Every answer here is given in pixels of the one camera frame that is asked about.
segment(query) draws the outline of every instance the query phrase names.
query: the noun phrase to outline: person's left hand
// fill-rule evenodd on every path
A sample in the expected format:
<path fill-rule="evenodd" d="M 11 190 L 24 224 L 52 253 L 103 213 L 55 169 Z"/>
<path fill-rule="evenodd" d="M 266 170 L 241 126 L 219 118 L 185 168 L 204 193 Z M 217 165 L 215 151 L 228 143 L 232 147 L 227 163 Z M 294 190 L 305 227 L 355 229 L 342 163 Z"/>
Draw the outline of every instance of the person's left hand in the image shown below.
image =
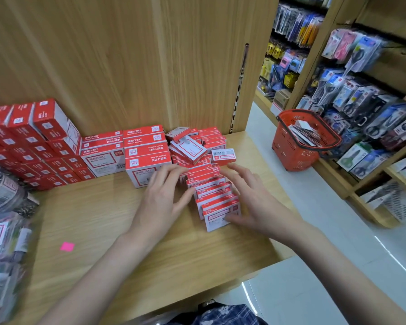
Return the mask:
<path fill-rule="evenodd" d="M 152 175 L 126 234 L 147 239 L 147 242 L 153 245 L 167 234 L 194 194 L 195 189 L 189 188 L 178 202 L 173 203 L 174 188 L 179 176 L 187 171 L 187 168 L 177 164 L 169 164 L 162 166 Z"/>

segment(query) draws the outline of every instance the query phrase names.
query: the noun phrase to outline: wooden table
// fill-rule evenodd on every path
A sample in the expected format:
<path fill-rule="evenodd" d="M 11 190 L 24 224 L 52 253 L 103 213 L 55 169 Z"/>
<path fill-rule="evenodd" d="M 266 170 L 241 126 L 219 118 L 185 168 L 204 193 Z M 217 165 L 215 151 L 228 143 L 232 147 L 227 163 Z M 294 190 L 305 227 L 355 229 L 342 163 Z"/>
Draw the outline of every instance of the wooden table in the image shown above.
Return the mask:
<path fill-rule="evenodd" d="M 238 163 L 260 174 L 283 204 L 292 202 L 245 132 L 227 136 Z M 44 193 L 31 282 L 17 324 L 33 324 L 86 273 L 132 221 L 145 189 L 125 172 Z M 75 244 L 60 251 L 63 242 Z M 234 225 L 207 233 L 193 202 L 125 281 L 102 324 L 118 324 L 246 276 L 292 255 L 285 246 Z"/>

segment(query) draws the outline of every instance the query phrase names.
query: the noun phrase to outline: person's right hand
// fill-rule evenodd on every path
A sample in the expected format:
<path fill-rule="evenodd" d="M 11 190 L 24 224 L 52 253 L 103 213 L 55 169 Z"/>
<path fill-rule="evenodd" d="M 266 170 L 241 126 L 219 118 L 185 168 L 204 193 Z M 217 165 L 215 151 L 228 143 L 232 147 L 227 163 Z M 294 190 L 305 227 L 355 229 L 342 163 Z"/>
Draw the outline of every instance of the person's right hand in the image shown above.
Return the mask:
<path fill-rule="evenodd" d="M 236 186 L 250 212 L 249 217 L 227 216 L 227 221 L 258 231 L 285 245 L 293 244 L 295 238 L 309 227 L 267 191 L 258 174 L 235 163 L 227 166 L 237 173 L 221 170 L 221 174 Z"/>

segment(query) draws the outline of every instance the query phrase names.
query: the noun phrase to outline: hand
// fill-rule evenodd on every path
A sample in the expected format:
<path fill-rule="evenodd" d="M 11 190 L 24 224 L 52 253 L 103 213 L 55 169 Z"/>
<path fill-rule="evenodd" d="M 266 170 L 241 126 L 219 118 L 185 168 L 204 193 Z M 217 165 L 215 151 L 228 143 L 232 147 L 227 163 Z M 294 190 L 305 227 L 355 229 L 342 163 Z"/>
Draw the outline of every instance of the hand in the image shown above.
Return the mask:
<path fill-rule="evenodd" d="M 178 202 L 173 203 L 179 176 L 187 171 L 177 164 L 169 164 L 152 175 L 128 230 L 130 236 L 147 239 L 155 246 L 167 234 L 194 194 L 195 189 L 189 188 Z"/>
<path fill-rule="evenodd" d="M 285 245 L 291 245 L 295 236 L 301 233 L 308 223 L 294 216 L 292 211 L 272 196 L 258 174 L 251 173 L 249 169 L 235 163 L 229 163 L 227 166 L 237 173 L 221 170 L 221 174 L 236 186 L 250 216 L 231 215 L 227 216 L 226 220 L 258 231 Z"/>

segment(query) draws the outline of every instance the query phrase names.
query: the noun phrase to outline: basket rim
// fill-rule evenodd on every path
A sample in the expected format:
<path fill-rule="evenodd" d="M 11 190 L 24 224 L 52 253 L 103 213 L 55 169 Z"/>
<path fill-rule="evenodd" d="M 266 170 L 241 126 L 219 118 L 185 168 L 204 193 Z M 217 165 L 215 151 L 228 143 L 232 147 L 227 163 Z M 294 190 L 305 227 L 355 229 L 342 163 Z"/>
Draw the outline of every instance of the basket rim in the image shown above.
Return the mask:
<path fill-rule="evenodd" d="M 303 143 L 301 143 L 300 141 L 298 141 L 298 139 L 296 139 L 296 137 L 293 135 L 293 133 L 289 130 L 289 128 L 287 127 L 286 123 L 284 123 L 283 119 L 280 117 L 280 115 L 284 112 L 289 112 L 289 113 L 306 113 L 306 114 L 310 114 L 312 115 L 316 120 L 318 120 L 320 122 L 321 125 L 323 125 L 328 132 L 335 138 L 337 139 L 337 141 L 332 144 L 331 146 L 327 146 L 327 147 L 312 147 L 312 146 L 308 146 L 308 145 L 304 145 Z M 286 129 L 286 131 L 289 133 L 289 135 L 293 138 L 293 140 L 298 144 L 299 147 L 304 148 L 304 149 L 308 149 L 308 150 L 313 150 L 313 151 L 329 151 L 331 149 L 334 149 L 335 147 L 337 147 L 338 145 L 340 145 L 340 143 L 342 142 L 341 137 L 325 122 L 322 120 L 322 118 L 320 116 L 318 116 L 316 113 L 314 113 L 312 110 L 307 110 L 307 109 L 287 109 L 287 110 L 283 110 L 279 115 L 277 115 L 277 120 L 279 123 L 281 123 L 284 128 Z"/>

